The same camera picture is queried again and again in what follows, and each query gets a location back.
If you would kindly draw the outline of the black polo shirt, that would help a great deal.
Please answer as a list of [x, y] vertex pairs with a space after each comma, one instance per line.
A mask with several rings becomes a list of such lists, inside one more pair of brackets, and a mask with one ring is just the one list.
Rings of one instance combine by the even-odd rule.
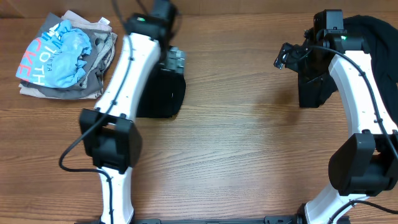
[[142, 92], [137, 118], [171, 118], [185, 97], [186, 82], [182, 73], [156, 65]]

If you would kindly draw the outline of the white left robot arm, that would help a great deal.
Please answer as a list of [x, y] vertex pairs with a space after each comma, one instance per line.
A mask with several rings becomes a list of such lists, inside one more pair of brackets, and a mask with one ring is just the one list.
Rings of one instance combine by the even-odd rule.
[[132, 169], [142, 138], [134, 121], [150, 73], [167, 55], [177, 15], [170, 1], [155, 1], [149, 14], [133, 14], [123, 26], [123, 47], [112, 78], [92, 110], [83, 109], [80, 129], [92, 172], [101, 179], [99, 223], [132, 223]]

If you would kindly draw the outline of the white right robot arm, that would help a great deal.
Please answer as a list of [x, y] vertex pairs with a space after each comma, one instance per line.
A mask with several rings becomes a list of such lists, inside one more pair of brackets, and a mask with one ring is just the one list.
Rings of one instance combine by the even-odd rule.
[[397, 183], [397, 125], [377, 88], [366, 39], [350, 34], [341, 10], [313, 18], [312, 61], [323, 65], [340, 93], [348, 140], [331, 156], [328, 185], [304, 206], [307, 223], [336, 223], [357, 203], [366, 203]]

